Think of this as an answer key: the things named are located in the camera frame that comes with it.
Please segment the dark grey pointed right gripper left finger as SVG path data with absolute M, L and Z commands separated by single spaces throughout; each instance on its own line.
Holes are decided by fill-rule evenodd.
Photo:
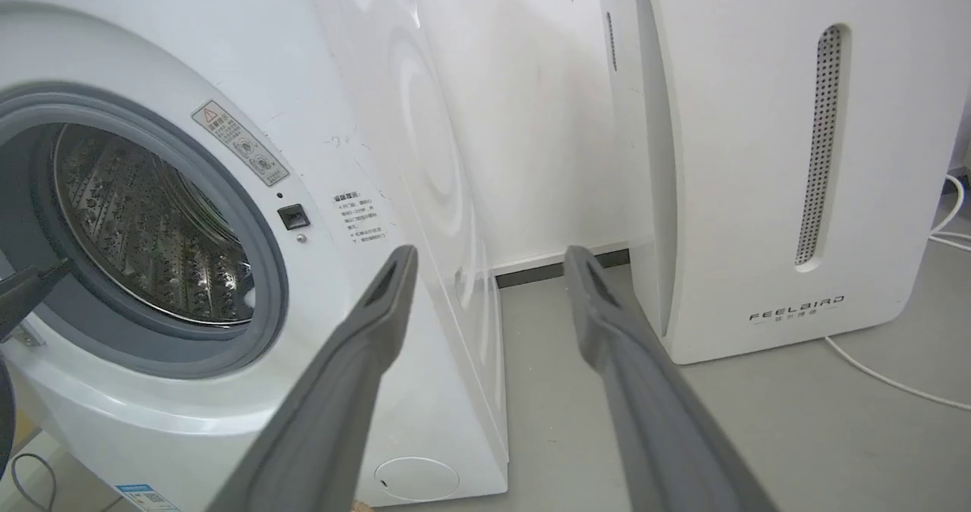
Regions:
M 1 281 L 1 341 L 10 339 L 22 321 L 45 300 L 65 277 L 72 273 L 75 263 L 59 260 L 48 268 L 31 265 L 18 270 Z

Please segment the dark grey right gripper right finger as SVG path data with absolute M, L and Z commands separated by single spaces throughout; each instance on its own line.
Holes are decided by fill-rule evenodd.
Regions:
M 603 266 L 569 246 L 563 275 L 580 356 L 603 381 L 634 511 L 775 511 L 777 505 Z

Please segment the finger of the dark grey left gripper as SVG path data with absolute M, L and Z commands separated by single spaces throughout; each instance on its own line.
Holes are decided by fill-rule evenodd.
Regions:
M 221 491 L 211 511 L 350 511 L 382 376 L 398 358 L 419 253 L 392 250 Z

